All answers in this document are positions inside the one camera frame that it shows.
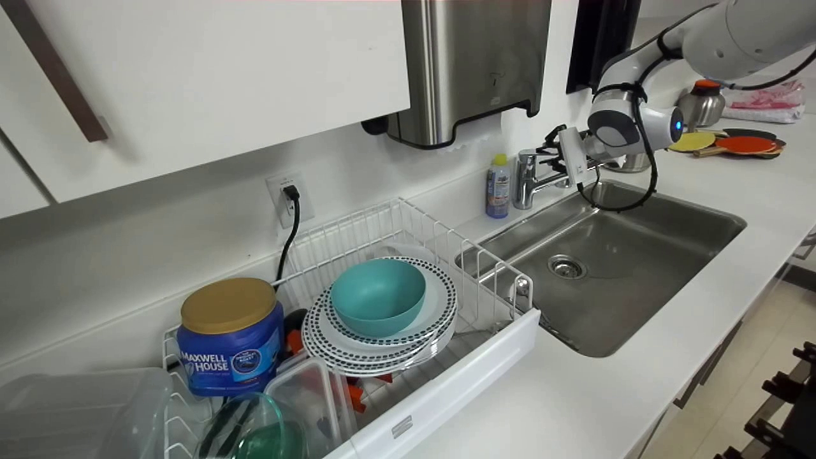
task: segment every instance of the floor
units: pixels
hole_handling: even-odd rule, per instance
[[[793,347],[816,342],[816,293],[778,283],[683,411],[671,411],[643,459],[714,459],[747,446],[745,421],[765,403],[762,383],[796,367]]]

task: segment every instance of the stainless steel sink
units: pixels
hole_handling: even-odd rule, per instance
[[[592,191],[602,207],[640,194],[615,181]],[[660,194],[620,214],[574,194],[482,245],[533,278],[543,329],[587,357],[609,357],[742,230],[734,214]],[[459,263],[490,278],[469,252]]]

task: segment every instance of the sink drain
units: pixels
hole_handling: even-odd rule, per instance
[[[574,260],[569,260],[566,255],[556,255],[551,258],[551,270],[556,270],[556,275],[561,278],[581,278],[584,268]]]

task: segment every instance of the white plate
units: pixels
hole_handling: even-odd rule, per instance
[[[377,347],[377,344],[365,344],[352,337],[344,337],[329,321],[329,293],[321,293],[309,309],[303,321],[303,342],[309,342],[314,349],[339,362],[375,362],[375,365],[408,360],[418,354],[426,344],[426,342],[411,342],[403,347]]]
[[[329,319],[332,329],[339,332],[344,342],[365,344],[365,349],[370,349],[370,347],[403,349],[403,347],[413,347],[413,344],[421,344],[421,342],[439,337],[439,332],[449,321],[454,321],[454,316],[456,316],[459,301],[456,301],[454,281],[439,265],[421,260],[421,258],[380,258],[380,260],[403,260],[423,273],[426,298],[423,298],[418,316],[403,332],[398,332],[393,337],[362,337],[362,334],[347,329],[329,303],[326,319]]]
[[[444,326],[439,339],[423,342],[423,347],[418,347],[416,354],[395,360],[395,362],[344,362],[344,360],[334,360],[332,354],[319,349],[306,334],[303,334],[306,337],[303,339],[303,349],[306,349],[306,354],[311,360],[324,362],[337,375],[344,375],[344,377],[380,377],[380,375],[403,372],[403,370],[411,370],[416,365],[423,365],[423,362],[434,360],[454,339],[454,332],[456,332],[456,321]]]

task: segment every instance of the paper towel dispenser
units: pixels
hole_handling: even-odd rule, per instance
[[[456,125],[541,110],[551,0],[403,0],[411,110],[370,122],[416,148],[454,143]]]

